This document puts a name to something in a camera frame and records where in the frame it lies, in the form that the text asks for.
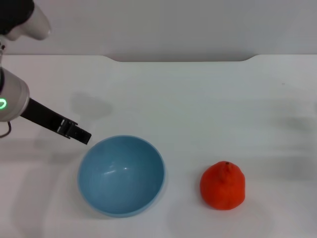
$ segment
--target blue bowl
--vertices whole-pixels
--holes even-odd
[[[134,136],[115,136],[91,148],[78,172],[78,187],[97,211],[130,217],[147,209],[159,194],[165,168],[156,148]]]

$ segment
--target green indicator light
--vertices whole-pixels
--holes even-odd
[[[4,98],[0,98],[0,110],[5,109],[6,100]]]

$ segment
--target white table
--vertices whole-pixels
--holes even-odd
[[[23,118],[12,122],[0,141],[0,238],[317,237],[317,56],[3,60],[33,99],[93,137],[85,146]],[[150,209],[112,219],[83,202],[76,173],[91,146],[120,134],[151,142],[168,175]],[[202,172],[221,160],[246,176],[246,200],[231,211],[208,208],[198,190]]]

